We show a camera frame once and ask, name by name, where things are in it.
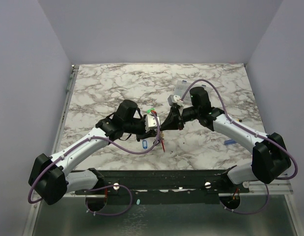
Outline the bunch of silver keys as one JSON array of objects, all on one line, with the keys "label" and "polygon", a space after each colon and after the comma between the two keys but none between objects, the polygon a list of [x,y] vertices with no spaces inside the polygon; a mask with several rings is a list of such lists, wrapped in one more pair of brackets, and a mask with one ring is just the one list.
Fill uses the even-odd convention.
[{"label": "bunch of silver keys", "polygon": [[164,141],[164,134],[163,132],[161,132],[153,143],[158,144],[158,143],[162,143],[163,141]]}]

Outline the clear plastic organizer box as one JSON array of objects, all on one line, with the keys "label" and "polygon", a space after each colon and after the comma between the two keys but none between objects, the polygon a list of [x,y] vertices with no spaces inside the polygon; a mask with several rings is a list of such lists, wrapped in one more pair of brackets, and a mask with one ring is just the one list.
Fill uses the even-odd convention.
[{"label": "clear plastic organizer box", "polygon": [[[182,98],[183,94],[187,91],[188,87],[191,85],[192,83],[186,81],[186,80],[179,80],[174,88],[174,95],[178,95]],[[196,84],[192,85],[191,88],[194,87],[204,87],[206,88],[206,85],[204,85],[203,83],[197,82]]]}]

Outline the blue red marker pen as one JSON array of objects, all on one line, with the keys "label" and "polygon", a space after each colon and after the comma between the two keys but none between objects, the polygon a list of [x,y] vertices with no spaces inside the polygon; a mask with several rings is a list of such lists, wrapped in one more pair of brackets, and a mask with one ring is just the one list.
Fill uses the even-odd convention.
[{"label": "blue red marker pen", "polygon": [[233,140],[233,139],[224,141],[224,145],[226,145],[226,146],[227,146],[227,145],[233,145],[233,144],[236,144],[236,141]]}]

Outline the aluminium frame rail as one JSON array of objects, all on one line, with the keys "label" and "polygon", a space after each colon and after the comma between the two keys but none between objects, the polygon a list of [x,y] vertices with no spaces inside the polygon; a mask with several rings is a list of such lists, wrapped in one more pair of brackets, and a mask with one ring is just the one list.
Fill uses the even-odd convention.
[{"label": "aluminium frame rail", "polygon": [[[291,184],[289,182],[274,182],[268,185],[265,185],[259,181],[256,182],[244,182],[239,187],[235,187],[231,190],[218,190],[216,188],[202,188],[199,191],[204,192],[206,194],[218,194],[219,197],[228,197],[232,196],[235,193],[235,190],[238,189],[235,196],[242,195],[242,196],[248,196],[248,195],[288,195],[292,194],[293,190],[291,188]],[[143,189],[143,190],[134,190],[132,189],[133,195],[138,195],[140,193],[193,193],[196,189],[187,189],[183,187],[178,187],[178,189]]]}]

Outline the blue key tag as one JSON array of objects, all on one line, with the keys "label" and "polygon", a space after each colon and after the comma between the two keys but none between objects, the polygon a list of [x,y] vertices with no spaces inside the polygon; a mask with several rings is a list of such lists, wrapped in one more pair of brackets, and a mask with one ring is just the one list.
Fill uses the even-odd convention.
[{"label": "blue key tag", "polygon": [[142,140],[142,148],[148,149],[148,142],[146,140]]}]

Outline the green key tag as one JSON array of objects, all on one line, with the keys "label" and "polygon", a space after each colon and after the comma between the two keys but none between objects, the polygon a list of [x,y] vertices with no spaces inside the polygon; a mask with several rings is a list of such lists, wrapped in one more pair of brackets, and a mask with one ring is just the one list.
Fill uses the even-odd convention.
[{"label": "green key tag", "polygon": [[149,114],[149,113],[154,112],[154,111],[155,111],[155,109],[151,108],[151,109],[147,110],[146,113]]}]

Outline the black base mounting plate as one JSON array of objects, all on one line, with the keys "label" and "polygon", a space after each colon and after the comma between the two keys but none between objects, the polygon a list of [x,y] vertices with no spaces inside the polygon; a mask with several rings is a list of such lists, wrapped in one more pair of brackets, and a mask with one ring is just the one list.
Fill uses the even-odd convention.
[{"label": "black base mounting plate", "polygon": [[98,171],[95,191],[78,190],[98,203],[106,197],[110,205],[126,205],[129,200],[143,205],[218,204],[219,194],[248,193],[242,184],[226,180],[225,170],[144,170]]}]

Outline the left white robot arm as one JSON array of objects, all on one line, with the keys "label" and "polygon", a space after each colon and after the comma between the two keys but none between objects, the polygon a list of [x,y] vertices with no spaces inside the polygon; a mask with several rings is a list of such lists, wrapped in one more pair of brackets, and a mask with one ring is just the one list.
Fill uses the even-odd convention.
[{"label": "left white robot arm", "polygon": [[135,118],[135,113],[139,112],[135,102],[124,100],[114,113],[97,122],[94,128],[71,146],[51,156],[39,155],[34,161],[28,180],[31,186],[28,202],[36,203],[32,199],[33,192],[49,205],[58,202],[70,192],[89,190],[92,194],[100,193],[103,182],[96,170],[75,173],[74,169],[93,153],[109,144],[122,148],[115,141],[124,133],[143,135],[156,131],[156,137],[159,138],[160,120],[156,112],[150,111],[146,115]]}]

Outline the red black key holder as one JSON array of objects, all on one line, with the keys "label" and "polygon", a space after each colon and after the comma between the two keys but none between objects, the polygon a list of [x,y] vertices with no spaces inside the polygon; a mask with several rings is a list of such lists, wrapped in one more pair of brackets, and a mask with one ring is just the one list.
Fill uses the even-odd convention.
[{"label": "red black key holder", "polygon": [[166,148],[165,148],[164,139],[161,138],[161,139],[160,139],[160,142],[161,142],[161,145],[162,145],[163,152],[165,152],[165,151],[166,151]]}]

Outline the left side aluminium rail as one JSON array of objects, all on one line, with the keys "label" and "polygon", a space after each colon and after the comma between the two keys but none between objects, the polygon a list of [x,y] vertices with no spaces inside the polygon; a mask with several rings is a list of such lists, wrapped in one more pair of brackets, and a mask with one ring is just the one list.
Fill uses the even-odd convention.
[{"label": "left side aluminium rail", "polygon": [[68,82],[68,86],[67,86],[67,89],[66,89],[66,97],[65,97],[65,101],[64,101],[62,113],[61,113],[61,116],[60,116],[60,121],[59,121],[59,125],[58,125],[58,128],[57,128],[57,133],[56,133],[56,136],[55,136],[55,141],[54,141],[54,144],[53,144],[53,147],[52,147],[51,154],[54,154],[54,153],[58,152],[59,147],[60,147],[62,134],[63,134],[63,131],[64,131],[64,126],[65,126],[70,102],[71,102],[71,99],[72,99],[74,86],[75,86],[75,83],[76,83],[79,68],[80,68],[79,65],[76,65],[76,64],[72,65],[72,72],[71,72],[70,77],[69,77],[69,82]]}]

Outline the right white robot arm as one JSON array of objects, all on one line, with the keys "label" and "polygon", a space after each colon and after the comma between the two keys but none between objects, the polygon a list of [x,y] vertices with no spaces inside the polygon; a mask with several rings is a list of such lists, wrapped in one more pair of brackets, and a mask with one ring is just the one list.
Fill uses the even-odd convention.
[{"label": "right white robot arm", "polygon": [[220,108],[211,105],[208,92],[203,87],[190,90],[190,107],[178,95],[170,95],[170,111],[161,124],[161,130],[182,130],[186,122],[198,122],[210,129],[233,139],[252,154],[251,163],[228,169],[220,180],[221,189],[232,192],[245,181],[261,181],[265,184],[277,179],[291,166],[283,138],[278,133],[259,133],[246,125],[236,123]]}]

